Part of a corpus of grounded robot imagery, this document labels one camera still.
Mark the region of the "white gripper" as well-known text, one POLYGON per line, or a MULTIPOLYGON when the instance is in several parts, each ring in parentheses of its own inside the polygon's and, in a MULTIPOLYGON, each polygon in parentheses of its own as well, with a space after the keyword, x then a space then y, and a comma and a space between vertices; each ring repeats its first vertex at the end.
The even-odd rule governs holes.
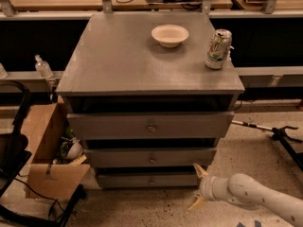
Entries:
POLYGON ((199 191, 202 195, 195 197, 188 211, 194 211, 206 204, 206 201, 227 201, 230 197, 228 191, 228 179, 208 175, 208 173, 198 164, 193 164, 197 177, 201 179, 199 191))

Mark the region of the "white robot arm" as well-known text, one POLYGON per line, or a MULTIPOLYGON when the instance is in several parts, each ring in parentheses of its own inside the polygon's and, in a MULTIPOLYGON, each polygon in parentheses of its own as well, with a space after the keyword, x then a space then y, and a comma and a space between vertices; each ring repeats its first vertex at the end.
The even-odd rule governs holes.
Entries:
POLYGON ((243 173, 223 178, 209 175, 196 163, 193 166, 200 185, 189 211, 198 209, 208 201, 225 201, 247 210, 261 205, 294 227, 303 227, 303 200, 266 187, 243 173))

